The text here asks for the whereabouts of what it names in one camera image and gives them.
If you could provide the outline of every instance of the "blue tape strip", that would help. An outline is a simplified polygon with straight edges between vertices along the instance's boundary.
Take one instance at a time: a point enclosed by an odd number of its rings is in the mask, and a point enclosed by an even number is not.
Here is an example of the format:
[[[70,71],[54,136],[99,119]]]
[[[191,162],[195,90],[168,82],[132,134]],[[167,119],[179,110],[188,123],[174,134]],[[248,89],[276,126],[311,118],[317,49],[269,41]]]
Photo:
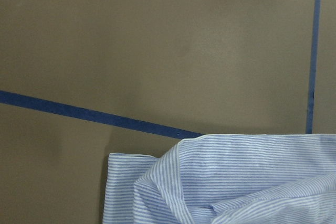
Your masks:
[[[319,40],[320,7],[321,7],[321,0],[315,0],[313,35],[312,35],[311,56],[310,56],[306,134],[312,134],[313,132],[314,93],[315,93],[315,80],[316,80],[316,67],[317,67],[317,49]]]
[[[131,118],[125,118],[119,115],[88,110],[63,103],[51,102],[39,98],[28,97],[25,95],[10,93],[1,90],[0,90],[0,102],[27,109],[44,111],[52,114],[64,115],[69,116],[71,118],[78,118],[91,122],[103,123],[130,130],[142,131],[177,139],[195,138],[202,135],[196,132],[185,131],[169,126],[139,121]]]

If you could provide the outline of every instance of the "blue and white striped fabric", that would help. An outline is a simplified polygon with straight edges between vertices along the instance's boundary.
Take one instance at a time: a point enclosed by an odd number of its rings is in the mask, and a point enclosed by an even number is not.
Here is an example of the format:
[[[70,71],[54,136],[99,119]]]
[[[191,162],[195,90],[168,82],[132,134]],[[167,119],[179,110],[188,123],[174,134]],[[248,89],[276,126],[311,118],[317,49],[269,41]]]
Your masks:
[[[103,223],[336,223],[336,135],[204,135],[112,153]]]

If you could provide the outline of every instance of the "folded fabric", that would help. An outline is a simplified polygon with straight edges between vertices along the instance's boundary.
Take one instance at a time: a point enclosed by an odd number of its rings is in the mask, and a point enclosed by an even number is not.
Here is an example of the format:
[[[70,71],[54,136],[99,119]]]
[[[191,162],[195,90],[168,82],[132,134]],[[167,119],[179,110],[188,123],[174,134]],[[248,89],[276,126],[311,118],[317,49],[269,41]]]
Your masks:
[[[336,135],[204,135],[112,153],[103,223],[336,223]]]

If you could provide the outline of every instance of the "striped shirt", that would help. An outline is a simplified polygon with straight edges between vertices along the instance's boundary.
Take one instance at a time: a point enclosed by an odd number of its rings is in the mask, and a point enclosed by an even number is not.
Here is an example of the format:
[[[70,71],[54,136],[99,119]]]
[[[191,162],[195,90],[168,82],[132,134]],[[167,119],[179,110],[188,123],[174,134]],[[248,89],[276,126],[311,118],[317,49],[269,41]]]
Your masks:
[[[103,223],[336,223],[336,135],[204,135],[112,153]]]

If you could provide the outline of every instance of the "dark blue stripe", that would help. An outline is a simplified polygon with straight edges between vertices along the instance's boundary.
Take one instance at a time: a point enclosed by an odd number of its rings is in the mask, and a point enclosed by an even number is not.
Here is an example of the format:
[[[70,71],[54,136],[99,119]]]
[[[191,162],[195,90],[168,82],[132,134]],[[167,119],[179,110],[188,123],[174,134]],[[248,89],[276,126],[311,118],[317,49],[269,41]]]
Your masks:
[[[130,130],[142,131],[161,136],[173,137],[177,139],[194,138],[202,135],[196,132],[185,131],[169,126],[139,121],[131,118],[125,118],[119,115],[88,110],[63,103],[51,102],[39,98],[28,97],[26,95],[10,93],[1,90],[0,90],[0,102],[27,109],[44,111],[52,114],[64,115],[69,116],[71,118],[78,118],[91,122],[103,123]]]
[[[319,40],[320,6],[321,6],[321,0],[315,0],[313,36],[311,42],[311,56],[310,56],[306,134],[312,134],[313,132],[314,93],[315,93],[315,79],[316,79],[316,66],[317,66],[317,49]]]

